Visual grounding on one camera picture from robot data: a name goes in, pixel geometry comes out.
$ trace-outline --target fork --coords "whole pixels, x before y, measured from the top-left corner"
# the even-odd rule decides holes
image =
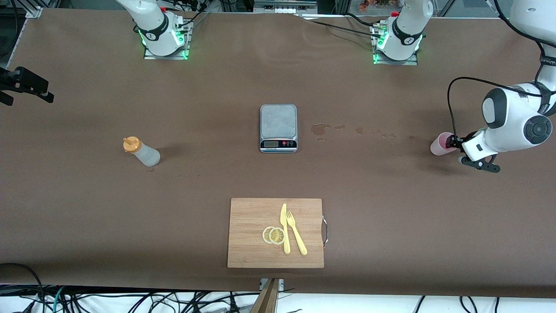
[[[290,211],[286,212],[286,219],[287,219],[287,224],[291,227],[291,229],[294,230],[295,241],[297,241],[299,252],[301,252],[302,255],[306,255],[307,248],[305,247],[303,240],[301,240],[301,236],[299,236],[299,232],[297,232],[297,228],[295,228],[295,218]]]

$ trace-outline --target yellow knife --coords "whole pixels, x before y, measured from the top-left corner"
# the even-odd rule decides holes
[[[284,253],[290,254],[290,239],[287,237],[287,220],[286,220],[286,204],[282,206],[282,212],[280,212],[280,224],[284,228]]]

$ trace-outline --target orange bottle cap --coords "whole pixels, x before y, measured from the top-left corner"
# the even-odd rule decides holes
[[[126,152],[137,152],[141,148],[141,140],[135,136],[123,139],[123,149]]]

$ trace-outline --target kitchen scale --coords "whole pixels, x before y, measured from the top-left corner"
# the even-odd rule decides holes
[[[297,151],[297,108],[293,104],[265,104],[261,107],[259,147],[263,153]]]

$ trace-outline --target cutting board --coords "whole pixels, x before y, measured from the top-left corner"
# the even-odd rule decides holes
[[[288,228],[291,252],[281,244],[266,243],[262,232],[268,226],[283,228],[280,211],[286,203],[307,248],[301,255],[294,232]],[[230,268],[323,268],[322,200],[233,198],[230,206],[228,267]]]

